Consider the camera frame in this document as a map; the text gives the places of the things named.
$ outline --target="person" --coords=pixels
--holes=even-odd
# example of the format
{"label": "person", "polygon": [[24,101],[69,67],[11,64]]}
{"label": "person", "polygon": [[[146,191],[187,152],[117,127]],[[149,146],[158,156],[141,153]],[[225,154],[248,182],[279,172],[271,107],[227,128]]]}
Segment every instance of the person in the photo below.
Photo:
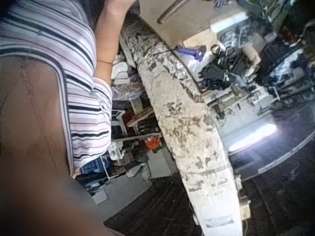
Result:
{"label": "person", "polygon": [[94,31],[90,1],[16,0],[1,19],[1,197],[24,233],[112,235],[65,183],[110,145],[112,63],[134,1],[105,0]]}

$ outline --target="orange object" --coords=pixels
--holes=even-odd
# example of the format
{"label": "orange object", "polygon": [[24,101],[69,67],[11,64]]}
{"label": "orange object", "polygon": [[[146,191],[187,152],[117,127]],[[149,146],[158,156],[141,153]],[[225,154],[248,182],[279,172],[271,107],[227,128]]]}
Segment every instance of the orange object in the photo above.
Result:
{"label": "orange object", "polygon": [[147,138],[145,143],[146,146],[151,150],[157,149],[161,145],[161,141],[157,136]]}

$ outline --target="blue tool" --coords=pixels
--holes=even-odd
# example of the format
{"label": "blue tool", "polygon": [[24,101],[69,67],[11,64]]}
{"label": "blue tool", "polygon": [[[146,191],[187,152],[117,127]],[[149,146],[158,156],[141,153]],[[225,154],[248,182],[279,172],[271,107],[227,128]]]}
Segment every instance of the blue tool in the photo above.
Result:
{"label": "blue tool", "polygon": [[206,46],[201,46],[199,49],[190,49],[178,45],[175,50],[179,53],[193,56],[195,60],[201,62],[206,54],[207,48]]}

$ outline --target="hand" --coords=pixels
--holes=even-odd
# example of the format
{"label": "hand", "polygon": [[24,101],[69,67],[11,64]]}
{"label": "hand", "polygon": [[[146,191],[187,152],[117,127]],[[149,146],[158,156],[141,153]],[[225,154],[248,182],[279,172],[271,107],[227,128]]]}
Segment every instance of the hand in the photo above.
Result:
{"label": "hand", "polygon": [[136,0],[105,0],[105,10],[115,15],[125,15]]}

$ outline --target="striped shirt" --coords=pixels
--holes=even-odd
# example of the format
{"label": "striped shirt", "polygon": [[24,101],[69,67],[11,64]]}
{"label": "striped shirt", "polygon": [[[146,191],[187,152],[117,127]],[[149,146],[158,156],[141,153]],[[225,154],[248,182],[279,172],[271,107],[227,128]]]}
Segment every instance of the striped shirt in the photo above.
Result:
{"label": "striped shirt", "polygon": [[94,78],[95,36],[75,0],[17,0],[1,20],[0,56],[50,65],[58,78],[70,173],[104,154],[111,141],[112,91]]}

